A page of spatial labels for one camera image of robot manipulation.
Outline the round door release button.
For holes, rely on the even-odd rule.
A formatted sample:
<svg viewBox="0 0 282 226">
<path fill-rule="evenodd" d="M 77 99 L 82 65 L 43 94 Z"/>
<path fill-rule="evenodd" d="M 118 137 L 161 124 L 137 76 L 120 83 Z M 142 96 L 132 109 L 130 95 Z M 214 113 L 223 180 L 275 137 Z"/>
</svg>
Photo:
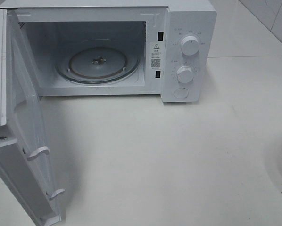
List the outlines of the round door release button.
<svg viewBox="0 0 282 226">
<path fill-rule="evenodd" d="M 189 92 L 186 88 L 178 88 L 175 92 L 174 92 L 174 97 L 177 99 L 185 99 L 187 98 Z"/>
</svg>

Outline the glass microwave turntable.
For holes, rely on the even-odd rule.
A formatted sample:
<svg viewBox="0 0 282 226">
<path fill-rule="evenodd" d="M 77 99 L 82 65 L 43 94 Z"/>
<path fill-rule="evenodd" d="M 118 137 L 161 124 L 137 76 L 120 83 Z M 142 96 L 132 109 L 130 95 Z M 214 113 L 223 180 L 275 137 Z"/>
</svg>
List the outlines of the glass microwave turntable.
<svg viewBox="0 0 282 226">
<path fill-rule="evenodd" d="M 57 72 L 80 84 L 114 82 L 133 73 L 144 56 L 144 44 L 111 39 L 68 44 L 55 64 Z"/>
</svg>

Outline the white timer knob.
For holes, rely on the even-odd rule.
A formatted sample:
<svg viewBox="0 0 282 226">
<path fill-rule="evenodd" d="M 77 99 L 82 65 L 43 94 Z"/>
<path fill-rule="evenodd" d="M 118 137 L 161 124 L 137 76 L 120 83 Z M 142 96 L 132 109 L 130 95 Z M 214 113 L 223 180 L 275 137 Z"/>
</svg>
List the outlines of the white timer knob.
<svg viewBox="0 0 282 226">
<path fill-rule="evenodd" d="M 191 67 L 182 66 L 177 70 L 176 75 L 180 83 L 189 83 L 193 80 L 195 72 Z"/>
</svg>

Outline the upper white power knob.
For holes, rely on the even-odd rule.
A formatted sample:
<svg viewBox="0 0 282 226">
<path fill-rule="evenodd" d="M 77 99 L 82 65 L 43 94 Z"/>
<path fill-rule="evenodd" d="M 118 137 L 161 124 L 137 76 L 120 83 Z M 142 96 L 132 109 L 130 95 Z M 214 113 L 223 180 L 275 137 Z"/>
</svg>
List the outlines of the upper white power knob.
<svg viewBox="0 0 282 226">
<path fill-rule="evenodd" d="M 199 51 L 199 38 L 194 34 L 189 34 L 181 39 L 180 47 L 184 55 L 195 55 Z"/>
</svg>

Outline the white warning label sticker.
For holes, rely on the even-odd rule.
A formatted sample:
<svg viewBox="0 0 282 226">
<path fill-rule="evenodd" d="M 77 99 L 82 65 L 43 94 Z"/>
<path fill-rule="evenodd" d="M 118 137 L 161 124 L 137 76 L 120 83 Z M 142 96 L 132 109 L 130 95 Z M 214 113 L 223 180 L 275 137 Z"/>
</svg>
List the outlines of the white warning label sticker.
<svg viewBox="0 0 282 226">
<path fill-rule="evenodd" d="M 162 64 L 162 48 L 157 42 L 150 43 L 150 66 L 152 69 L 159 69 Z"/>
</svg>

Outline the white microwave door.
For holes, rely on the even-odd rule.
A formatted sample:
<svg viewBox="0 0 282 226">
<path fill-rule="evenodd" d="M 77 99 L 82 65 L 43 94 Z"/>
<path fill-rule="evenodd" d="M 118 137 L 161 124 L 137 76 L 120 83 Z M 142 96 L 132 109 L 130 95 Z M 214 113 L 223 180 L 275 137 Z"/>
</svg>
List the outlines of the white microwave door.
<svg viewBox="0 0 282 226">
<path fill-rule="evenodd" d="M 0 9 L 0 177 L 37 226 L 62 220 L 27 23 Z"/>
</svg>

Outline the white microwave oven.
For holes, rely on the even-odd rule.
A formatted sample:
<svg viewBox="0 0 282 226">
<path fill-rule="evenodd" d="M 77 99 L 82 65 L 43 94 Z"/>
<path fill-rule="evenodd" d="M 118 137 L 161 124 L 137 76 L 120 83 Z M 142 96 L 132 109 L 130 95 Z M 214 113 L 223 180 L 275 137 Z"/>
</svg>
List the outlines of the white microwave oven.
<svg viewBox="0 0 282 226">
<path fill-rule="evenodd" d="M 19 21 L 27 23 L 40 96 L 157 94 L 165 103 L 199 98 L 217 16 L 208 0 L 7 0 L 0 9 L 15 10 Z M 180 47 L 189 34 L 199 38 L 199 51 L 192 56 L 184 55 Z M 97 39 L 143 43 L 137 69 L 103 84 L 72 82 L 57 72 L 56 60 L 66 45 Z M 151 42 L 161 44 L 159 69 L 150 66 Z M 177 79 L 182 66 L 195 72 L 189 83 Z M 188 90 L 187 98 L 174 97 L 178 88 Z"/>
</svg>

